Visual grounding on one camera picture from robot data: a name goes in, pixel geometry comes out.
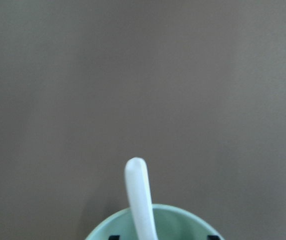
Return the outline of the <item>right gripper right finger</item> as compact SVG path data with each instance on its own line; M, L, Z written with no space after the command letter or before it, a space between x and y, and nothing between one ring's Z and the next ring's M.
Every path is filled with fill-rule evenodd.
M218 235L207 235L207 240L219 240Z

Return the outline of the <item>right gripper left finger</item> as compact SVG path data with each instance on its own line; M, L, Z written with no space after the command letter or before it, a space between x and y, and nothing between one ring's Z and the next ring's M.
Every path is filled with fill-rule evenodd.
M119 240L120 239L120 235L110 235L109 236L109 240Z

